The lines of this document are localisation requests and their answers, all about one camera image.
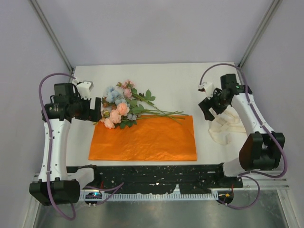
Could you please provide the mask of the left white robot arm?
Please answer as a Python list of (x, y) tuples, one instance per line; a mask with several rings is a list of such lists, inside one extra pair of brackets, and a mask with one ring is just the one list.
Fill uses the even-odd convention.
[(30, 184), (29, 192), (42, 205), (50, 206), (76, 203), (80, 191), (88, 186), (97, 189), (102, 182), (96, 165), (78, 167), (75, 173), (67, 173), (67, 139), (72, 119), (98, 122), (101, 119), (101, 98), (95, 99), (90, 108), (90, 91), (93, 82), (83, 81), (76, 85), (61, 83), (54, 85), (55, 94), (45, 104), (42, 113), (45, 127), (43, 163), (38, 181)]

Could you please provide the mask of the cream ribbon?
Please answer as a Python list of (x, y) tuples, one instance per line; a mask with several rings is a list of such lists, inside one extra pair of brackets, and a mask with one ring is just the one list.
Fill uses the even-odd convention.
[(232, 136), (246, 135), (246, 130), (234, 108), (229, 106), (221, 114), (216, 114), (213, 109), (210, 111), (215, 118), (209, 122), (208, 132), (214, 142), (225, 146), (231, 143)]

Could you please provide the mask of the orange wrapping paper sheet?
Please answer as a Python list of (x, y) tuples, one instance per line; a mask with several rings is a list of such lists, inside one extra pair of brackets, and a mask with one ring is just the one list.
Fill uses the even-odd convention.
[(187, 162), (197, 152), (191, 115), (168, 117), (144, 115), (132, 127), (95, 126), (88, 158), (92, 161)]

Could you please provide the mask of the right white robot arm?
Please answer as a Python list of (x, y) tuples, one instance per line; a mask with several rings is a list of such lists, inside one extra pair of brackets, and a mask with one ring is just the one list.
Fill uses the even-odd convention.
[(206, 98), (199, 103), (205, 120), (214, 121), (214, 114), (222, 114), (228, 106), (237, 112), (247, 134), (247, 139), (239, 151), (238, 158), (225, 162), (223, 171), (215, 175), (215, 182), (226, 187), (232, 177), (242, 173), (261, 173), (276, 169), (281, 161), (285, 137), (277, 133), (262, 117), (247, 84), (239, 84), (235, 74), (226, 74), (220, 78), (221, 87), (201, 82), (199, 91)]

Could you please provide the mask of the fake flower bouquet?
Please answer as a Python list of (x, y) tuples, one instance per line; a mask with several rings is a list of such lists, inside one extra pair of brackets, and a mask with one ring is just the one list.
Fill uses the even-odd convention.
[(153, 102), (155, 96), (150, 90), (140, 93), (135, 84), (126, 80), (108, 86), (101, 98), (101, 119), (94, 125), (102, 123), (108, 129), (132, 127), (138, 120), (149, 118), (169, 118), (179, 124), (187, 114), (183, 111), (164, 111)]

